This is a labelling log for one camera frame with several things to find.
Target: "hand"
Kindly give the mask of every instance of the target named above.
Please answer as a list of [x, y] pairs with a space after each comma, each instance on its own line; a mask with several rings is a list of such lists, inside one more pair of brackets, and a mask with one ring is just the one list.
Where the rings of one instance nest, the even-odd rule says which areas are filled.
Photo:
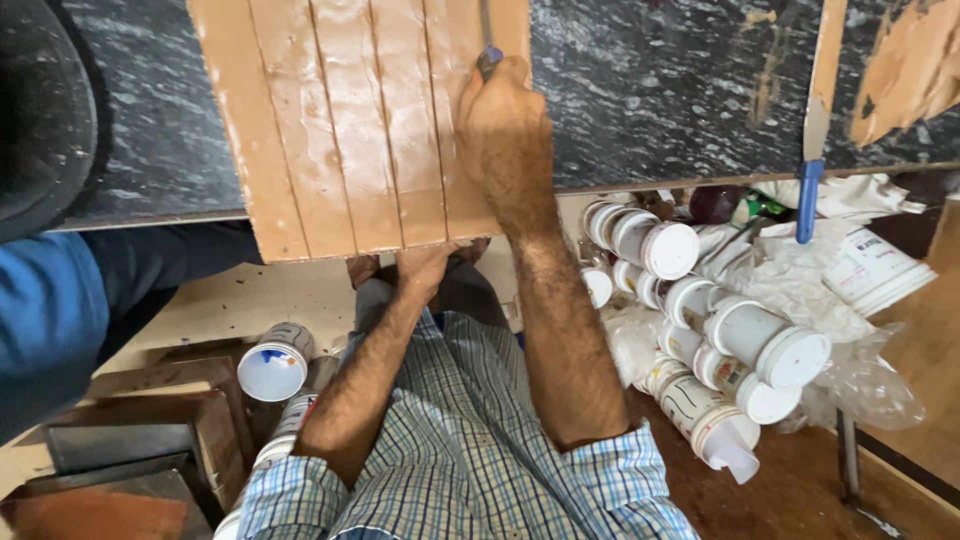
[[426, 304], [440, 287], [446, 259], [457, 249], [453, 242], [425, 248], [411, 248], [396, 254], [397, 287], [423, 295]]
[[557, 214], [553, 124], [543, 96], [523, 85], [527, 71], [522, 58], [509, 57], [484, 84], [474, 69], [457, 119], [463, 166], [508, 235]]

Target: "marble surface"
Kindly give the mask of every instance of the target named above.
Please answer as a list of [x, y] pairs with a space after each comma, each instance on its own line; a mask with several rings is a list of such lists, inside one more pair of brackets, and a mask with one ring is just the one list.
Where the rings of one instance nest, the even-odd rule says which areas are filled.
[[[862, 150], [846, 140], [859, 76], [894, 2], [850, 0], [828, 168], [960, 160], [957, 108]], [[796, 169], [819, 1], [530, 7], [534, 81], [556, 122], [557, 187]], [[65, 0], [59, 11], [90, 68], [103, 129], [96, 174], [65, 225], [243, 215], [184, 0]], [[747, 13], [769, 11], [775, 22], [743, 26]], [[775, 95], [751, 116], [764, 74]]]
[[[960, 108], [863, 149], [847, 140], [859, 77], [896, 3], [850, 0], [828, 168], [960, 160]], [[555, 121], [557, 186], [796, 170], [820, 1], [530, 4], [534, 84]], [[770, 11], [775, 22], [744, 25], [748, 13]], [[765, 112], [754, 101], [763, 75], [774, 94]]]

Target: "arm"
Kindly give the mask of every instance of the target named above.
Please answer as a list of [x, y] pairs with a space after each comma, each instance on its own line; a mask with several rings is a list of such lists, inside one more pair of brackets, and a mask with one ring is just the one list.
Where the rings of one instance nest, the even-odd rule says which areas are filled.
[[552, 125], [527, 66], [504, 60], [485, 85], [474, 70], [458, 119], [463, 165], [510, 240], [527, 336], [531, 395], [561, 452], [630, 423], [596, 311], [564, 241], [553, 194]]
[[348, 487], [353, 487], [370, 455], [396, 372], [427, 302], [444, 276], [455, 245], [396, 255], [399, 283], [383, 318], [307, 416], [292, 455], [320, 457]]

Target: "man's right hand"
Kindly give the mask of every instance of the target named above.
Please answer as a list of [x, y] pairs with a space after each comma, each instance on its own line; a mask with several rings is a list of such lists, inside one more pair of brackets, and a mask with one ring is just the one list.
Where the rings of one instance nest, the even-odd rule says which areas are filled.
[[474, 69], [457, 119], [463, 166], [507, 235], [557, 221], [553, 126], [543, 96], [523, 85], [527, 73], [521, 57], [504, 59], [486, 84]]

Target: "hairy forearm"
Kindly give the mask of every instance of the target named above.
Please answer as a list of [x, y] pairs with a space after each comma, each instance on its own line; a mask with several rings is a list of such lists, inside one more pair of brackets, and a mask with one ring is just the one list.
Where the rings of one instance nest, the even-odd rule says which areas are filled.
[[516, 259], [537, 413], [562, 451], [629, 429], [610, 348], [556, 214], [506, 226]]
[[425, 297], [415, 287], [397, 290], [380, 323], [320, 394], [293, 455], [325, 459], [352, 489], [373, 448]]

